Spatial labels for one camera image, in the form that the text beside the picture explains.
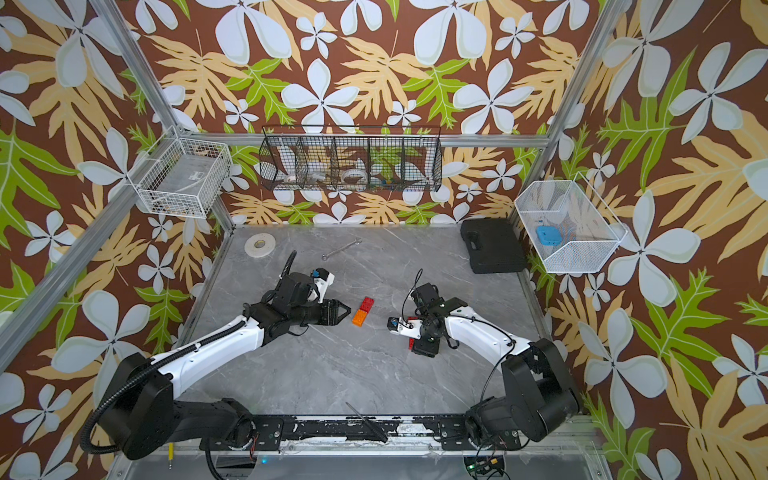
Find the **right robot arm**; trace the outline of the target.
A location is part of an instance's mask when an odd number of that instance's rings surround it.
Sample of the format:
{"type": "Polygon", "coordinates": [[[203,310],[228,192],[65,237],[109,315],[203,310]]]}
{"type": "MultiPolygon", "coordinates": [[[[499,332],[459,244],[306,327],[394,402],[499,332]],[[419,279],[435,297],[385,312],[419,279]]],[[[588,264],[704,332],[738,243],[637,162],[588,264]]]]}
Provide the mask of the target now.
{"type": "Polygon", "coordinates": [[[445,299],[430,283],[411,289],[411,316],[388,321],[390,330],[407,337],[412,353],[433,358],[445,341],[466,346],[501,374],[504,395],[480,400],[463,415],[471,443],[482,449],[519,449],[519,440],[538,442],[583,409],[575,381],[554,343],[514,335],[477,313],[467,302],[445,299]]]}

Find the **orange square lego brick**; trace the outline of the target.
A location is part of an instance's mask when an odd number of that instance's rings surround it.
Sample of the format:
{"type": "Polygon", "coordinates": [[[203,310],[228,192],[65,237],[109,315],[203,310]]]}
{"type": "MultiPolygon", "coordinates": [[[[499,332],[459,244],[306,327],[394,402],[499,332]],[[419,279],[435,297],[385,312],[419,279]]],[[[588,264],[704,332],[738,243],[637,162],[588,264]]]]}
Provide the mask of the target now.
{"type": "Polygon", "coordinates": [[[357,327],[362,327],[364,322],[365,322],[365,320],[366,320],[367,315],[368,315],[368,313],[366,311],[364,311],[362,309],[359,309],[355,313],[355,315],[354,315],[354,317],[352,319],[352,324],[357,326],[357,327]]]}

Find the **red square lego brick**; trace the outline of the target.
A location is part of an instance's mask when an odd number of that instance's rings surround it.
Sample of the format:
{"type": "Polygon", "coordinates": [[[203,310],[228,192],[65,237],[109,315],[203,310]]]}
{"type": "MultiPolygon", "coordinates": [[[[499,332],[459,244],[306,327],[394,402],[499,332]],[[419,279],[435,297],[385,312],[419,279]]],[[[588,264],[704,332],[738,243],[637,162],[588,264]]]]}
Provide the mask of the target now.
{"type": "Polygon", "coordinates": [[[370,297],[365,297],[360,306],[360,310],[369,313],[375,303],[375,300],[370,297]]]}

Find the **red long lego brick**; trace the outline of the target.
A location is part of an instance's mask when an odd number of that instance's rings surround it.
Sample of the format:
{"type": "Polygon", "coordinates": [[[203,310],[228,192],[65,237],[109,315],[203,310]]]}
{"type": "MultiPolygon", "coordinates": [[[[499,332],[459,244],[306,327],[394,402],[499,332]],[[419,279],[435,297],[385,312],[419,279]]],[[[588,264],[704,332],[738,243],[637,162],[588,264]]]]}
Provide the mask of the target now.
{"type": "Polygon", "coordinates": [[[421,321],[417,319],[416,317],[410,317],[408,319],[408,325],[409,327],[406,329],[406,333],[409,340],[409,349],[413,350],[413,347],[415,346],[415,341],[418,340],[421,337],[421,321]]]}

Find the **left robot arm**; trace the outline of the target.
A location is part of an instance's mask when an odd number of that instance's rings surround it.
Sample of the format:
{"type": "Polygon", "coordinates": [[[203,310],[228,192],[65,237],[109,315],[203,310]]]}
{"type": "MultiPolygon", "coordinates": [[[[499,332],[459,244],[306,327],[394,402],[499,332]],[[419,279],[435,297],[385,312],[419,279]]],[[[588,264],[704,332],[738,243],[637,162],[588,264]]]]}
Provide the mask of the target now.
{"type": "Polygon", "coordinates": [[[248,447],[256,426],[247,407],[232,398],[198,402],[183,401],[181,395],[295,326],[339,324],[351,310],[327,297],[334,280],[324,268],[309,274],[284,270],[261,301],[244,304],[240,315],[214,332],[147,359],[130,355],[81,428],[80,448],[90,455],[120,452],[138,460],[165,444],[193,439],[248,447]]]}

